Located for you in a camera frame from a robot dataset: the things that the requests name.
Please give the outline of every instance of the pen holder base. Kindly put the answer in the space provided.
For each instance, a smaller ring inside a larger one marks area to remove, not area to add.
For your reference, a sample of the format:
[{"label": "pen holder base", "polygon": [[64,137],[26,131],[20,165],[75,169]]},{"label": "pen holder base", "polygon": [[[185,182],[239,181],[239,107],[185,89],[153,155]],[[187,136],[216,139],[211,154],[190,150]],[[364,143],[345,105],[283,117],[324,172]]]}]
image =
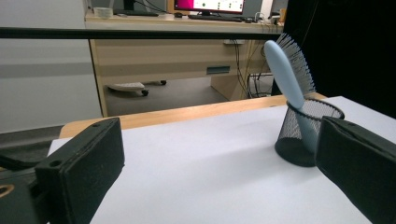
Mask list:
[{"label": "pen holder base", "polygon": [[[314,167],[315,152],[308,150],[305,145],[306,141],[318,141],[321,119],[323,116],[343,119],[343,111],[329,103],[316,100],[306,99],[303,109],[300,111],[287,102],[288,111],[286,112],[282,128],[277,138],[275,149],[276,153],[285,161],[303,167]],[[301,122],[309,126],[314,131],[309,136],[304,136],[301,130]]]}]

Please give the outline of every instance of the computer monitor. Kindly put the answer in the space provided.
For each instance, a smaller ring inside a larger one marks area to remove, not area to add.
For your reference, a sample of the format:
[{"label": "computer monitor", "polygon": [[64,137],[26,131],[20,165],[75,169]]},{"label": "computer monitor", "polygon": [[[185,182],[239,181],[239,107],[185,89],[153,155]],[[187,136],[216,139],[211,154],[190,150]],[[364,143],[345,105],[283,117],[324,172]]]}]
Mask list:
[{"label": "computer monitor", "polygon": [[245,0],[175,0],[174,10],[198,11],[202,15],[226,13],[242,15]]}]

